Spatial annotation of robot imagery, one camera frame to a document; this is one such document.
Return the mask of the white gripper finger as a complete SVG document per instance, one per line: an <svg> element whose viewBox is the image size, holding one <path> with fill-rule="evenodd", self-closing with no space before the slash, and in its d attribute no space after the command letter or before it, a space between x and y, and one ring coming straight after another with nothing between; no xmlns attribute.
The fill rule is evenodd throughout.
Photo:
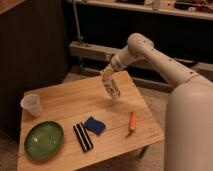
<svg viewBox="0 0 213 171"><path fill-rule="evenodd" d="M100 74L103 78L108 78L112 75L112 69L110 67L106 67L100 72Z"/></svg>
<svg viewBox="0 0 213 171"><path fill-rule="evenodd" d="M107 71L107 78L113 78L113 75L117 73L117 71L109 70Z"/></svg>

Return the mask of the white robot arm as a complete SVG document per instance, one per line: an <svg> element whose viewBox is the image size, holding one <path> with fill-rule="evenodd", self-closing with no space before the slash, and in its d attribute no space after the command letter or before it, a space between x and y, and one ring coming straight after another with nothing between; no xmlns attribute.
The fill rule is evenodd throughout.
<svg viewBox="0 0 213 171"><path fill-rule="evenodd" d="M213 171L213 82L133 33L101 71L111 97L120 96L112 75L141 59L173 87L166 108L164 171Z"/></svg>

